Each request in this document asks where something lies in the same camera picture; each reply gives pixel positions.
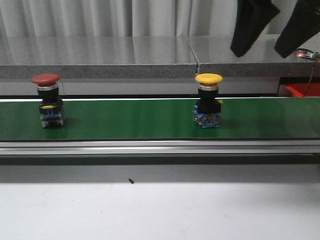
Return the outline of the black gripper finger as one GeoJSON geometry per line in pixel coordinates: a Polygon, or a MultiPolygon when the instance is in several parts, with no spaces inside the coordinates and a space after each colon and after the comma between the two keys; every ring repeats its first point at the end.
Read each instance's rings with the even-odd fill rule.
{"type": "Polygon", "coordinates": [[[299,0],[274,46],[282,57],[288,57],[303,43],[320,32],[320,2],[299,0]]]}
{"type": "Polygon", "coordinates": [[[238,0],[230,49],[242,57],[280,10],[270,0],[238,0]]]}

